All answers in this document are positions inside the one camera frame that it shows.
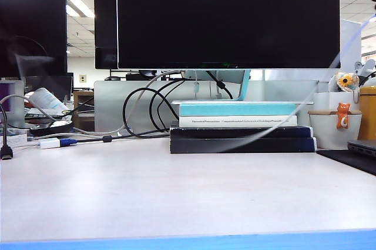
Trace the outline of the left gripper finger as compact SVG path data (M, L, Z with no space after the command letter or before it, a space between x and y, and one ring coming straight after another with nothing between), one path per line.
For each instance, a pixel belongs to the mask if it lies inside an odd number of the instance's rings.
M53 73L55 59L50 56L15 55L20 77L49 76Z

